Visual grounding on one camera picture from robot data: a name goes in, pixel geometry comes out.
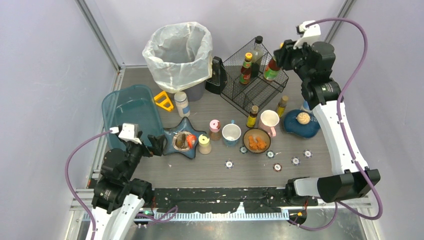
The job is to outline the dark blue plate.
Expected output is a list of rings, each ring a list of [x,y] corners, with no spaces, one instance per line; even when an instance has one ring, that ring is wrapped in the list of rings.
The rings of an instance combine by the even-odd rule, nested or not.
[[[299,114],[302,117],[309,117],[309,122],[305,124],[299,122]],[[313,138],[321,129],[318,120],[313,114],[300,109],[290,110],[286,113],[281,125],[286,133],[294,134],[304,139]]]

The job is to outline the small yellow oil bottle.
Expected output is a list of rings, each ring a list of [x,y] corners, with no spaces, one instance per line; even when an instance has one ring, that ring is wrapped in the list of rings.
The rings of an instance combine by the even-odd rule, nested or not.
[[[276,113],[279,118],[283,116],[288,101],[289,101],[289,97],[287,95],[283,95],[281,99],[279,100],[277,108],[276,108]]]

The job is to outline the pink cap spice jar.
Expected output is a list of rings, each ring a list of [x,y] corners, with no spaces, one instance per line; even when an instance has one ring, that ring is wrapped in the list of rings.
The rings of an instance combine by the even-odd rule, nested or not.
[[[209,137],[211,141],[219,141],[222,138],[221,122],[213,119],[209,123]]]

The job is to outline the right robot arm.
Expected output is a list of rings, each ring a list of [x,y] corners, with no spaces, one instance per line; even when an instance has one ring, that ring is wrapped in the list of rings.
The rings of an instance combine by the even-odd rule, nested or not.
[[[301,79],[301,95],[322,130],[331,160],[331,176],[290,179],[286,187],[296,197],[318,197],[326,203],[358,199],[381,180],[362,157],[346,119],[339,84],[331,78],[336,60],[334,47],[326,42],[302,43],[285,40],[273,52],[282,70],[293,70]]]

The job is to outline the yellow cap spice jar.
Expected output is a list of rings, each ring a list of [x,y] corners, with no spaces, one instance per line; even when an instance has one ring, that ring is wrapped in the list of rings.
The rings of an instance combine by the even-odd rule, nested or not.
[[[201,134],[198,138],[198,144],[201,154],[208,155],[212,151],[211,141],[207,135]]]

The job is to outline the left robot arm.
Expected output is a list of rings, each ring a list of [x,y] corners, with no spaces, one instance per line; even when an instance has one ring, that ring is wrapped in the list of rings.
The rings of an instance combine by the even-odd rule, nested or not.
[[[154,190],[148,181],[133,174],[143,157],[162,156],[165,136],[149,135],[151,146],[125,142],[125,149],[112,148],[103,158],[99,181],[94,186],[91,201],[90,226],[94,231],[88,240],[122,240],[135,216],[144,205],[154,204]]]

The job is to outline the black cap glass bottle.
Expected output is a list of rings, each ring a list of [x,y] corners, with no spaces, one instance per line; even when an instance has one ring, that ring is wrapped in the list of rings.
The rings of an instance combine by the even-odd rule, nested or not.
[[[256,36],[254,40],[254,46],[252,50],[250,51],[252,53],[251,75],[250,75],[252,80],[259,75],[262,58],[264,56],[262,42],[263,42],[263,37],[261,35]]]

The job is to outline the yellow cap sauce bottle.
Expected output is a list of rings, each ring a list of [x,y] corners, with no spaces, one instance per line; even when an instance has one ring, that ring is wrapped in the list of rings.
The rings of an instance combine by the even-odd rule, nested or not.
[[[273,56],[263,72],[263,77],[267,81],[274,81],[277,78],[280,70],[281,68],[277,65],[276,58]]]
[[[240,78],[239,78],[239,82],[241,84],[245,85],[250,82],[251,73],[252,73],[252,58],[253,58],[253,55],[251,52],[247,52],[244,56],[244,62],[240,69]]]

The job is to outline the brown bowl with nuggets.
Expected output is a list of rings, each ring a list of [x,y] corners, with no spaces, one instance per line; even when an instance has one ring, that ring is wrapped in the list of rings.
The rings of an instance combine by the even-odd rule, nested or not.
[[[271,137],[260,128],[248,129],[242,137],[243,146],[253,154],[265,153],[271,146]]]

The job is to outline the pink mug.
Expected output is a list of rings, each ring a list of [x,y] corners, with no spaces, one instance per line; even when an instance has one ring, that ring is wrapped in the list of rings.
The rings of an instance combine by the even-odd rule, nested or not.
[[[273,138],[277,135],[276,127],[280,122],[279,115],[273,110],[264,110],[259,117],[258,127]]]

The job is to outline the yellow plastic holder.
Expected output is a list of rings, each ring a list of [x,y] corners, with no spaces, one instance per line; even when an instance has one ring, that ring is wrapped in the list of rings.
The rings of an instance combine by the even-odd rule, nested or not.
[[[158,107],[166,110],[167,112],[172,112],[174,110],[174,105],[169,95],[164,90],[158,93],[157,95],[155,95],[153,97],[153,100]]]

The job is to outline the red poker chip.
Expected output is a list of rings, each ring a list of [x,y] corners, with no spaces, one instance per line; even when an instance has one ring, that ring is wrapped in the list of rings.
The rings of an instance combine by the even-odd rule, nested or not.
[[[279,164],[279,163],[275,163],[274,165],[273,165],[273,167],[272,167],[272,169],[275,171],[275,172],[280,172],[281,170],[282,170],[282,165],[281,164]]]

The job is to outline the glass jar white beads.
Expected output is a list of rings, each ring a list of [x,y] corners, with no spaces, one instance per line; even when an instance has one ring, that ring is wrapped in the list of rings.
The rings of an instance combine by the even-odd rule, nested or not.
[[[180,117],[190,116],[190,107],[187,94],[183,91],[174,94],[175,106]]]

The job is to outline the teal transparent plastic tub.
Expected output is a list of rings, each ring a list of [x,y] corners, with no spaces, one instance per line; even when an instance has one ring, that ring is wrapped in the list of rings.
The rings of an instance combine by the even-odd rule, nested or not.
[[[106,130],[123,123],[137,124],[142,131],[140,139],[148,147],[152,146],[149,135],[159,137],[163,134],[163,124],[152,91],[144,84],[109,93],[103,99],[101,109]]]

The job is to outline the grey trash bin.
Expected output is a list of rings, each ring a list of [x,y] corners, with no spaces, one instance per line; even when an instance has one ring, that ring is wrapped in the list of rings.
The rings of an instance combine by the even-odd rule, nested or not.
[[[174,94],[175,101],[182,101],[185,95],[189,102],[196,102],[203,97],[206,81],[196,84],[190,88],[178,91]]]

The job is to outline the blue floral mug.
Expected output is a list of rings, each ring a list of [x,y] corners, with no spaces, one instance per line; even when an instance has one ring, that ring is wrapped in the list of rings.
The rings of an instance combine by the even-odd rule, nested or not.
[[[231,120],[229,124],[226,124],[222,128],[221,134],[223,142],[227,147],[235,147],[240,140],[242,131],[235,120]]]

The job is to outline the blue star-shaped plate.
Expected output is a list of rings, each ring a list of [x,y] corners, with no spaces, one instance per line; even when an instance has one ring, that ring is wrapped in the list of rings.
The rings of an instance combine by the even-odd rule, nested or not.
[[[196,157],[196,148],[199,143],[199,136],[202,134],[206,135],[205,131],[194,129],[188,117],[183,117],[177,126],[164,128],[163,131],[166,139],[166,144],[163,148],[163,155],[167,156],[178,153],[191,160]],[[186,141],[186,136],[189,134],[193,134],[197,138],[193,149],[188,147],[188,143]]]

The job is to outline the shrimp on plate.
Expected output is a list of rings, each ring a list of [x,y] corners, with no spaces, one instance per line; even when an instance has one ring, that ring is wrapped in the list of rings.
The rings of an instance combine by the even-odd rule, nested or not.
[[[188,134],[185,139],[186,139],[188,147],[190,149],[193,149],[195,147],[197,137],[194,134]]]

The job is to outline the steamed bun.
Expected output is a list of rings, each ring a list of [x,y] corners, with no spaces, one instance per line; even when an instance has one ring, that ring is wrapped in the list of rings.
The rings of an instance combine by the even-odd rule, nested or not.
[[[296,116],[296,120],[298,121],[299,124],[301,125],[307,125],[310,123],[311,121],[311,116],[308,112],[300,112],[297,116]]]

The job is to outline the black device behind bin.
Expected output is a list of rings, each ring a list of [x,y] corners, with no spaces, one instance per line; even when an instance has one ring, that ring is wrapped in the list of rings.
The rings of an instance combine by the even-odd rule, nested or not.
[[[212,59],[212,76],[206,80],[205,89],[212,94],[220,95],[227,84],[227,72],[220,57]]]

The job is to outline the small brown cap bottle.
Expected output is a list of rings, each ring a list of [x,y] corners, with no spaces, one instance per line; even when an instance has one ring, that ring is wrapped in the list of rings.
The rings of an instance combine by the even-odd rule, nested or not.
[[[259,107],[257,105],[253,105],[250,109],[250,112],[246,121],[246,126],[248,128],[255,127],[258,113],[259,113]]]

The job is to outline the white trash bag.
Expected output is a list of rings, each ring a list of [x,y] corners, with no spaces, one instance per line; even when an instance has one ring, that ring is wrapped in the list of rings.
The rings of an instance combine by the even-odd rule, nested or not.
[[[213,38],[202,24],[169,24],[156,30],[142,56],[158,87],[176,93],[212,76]]]

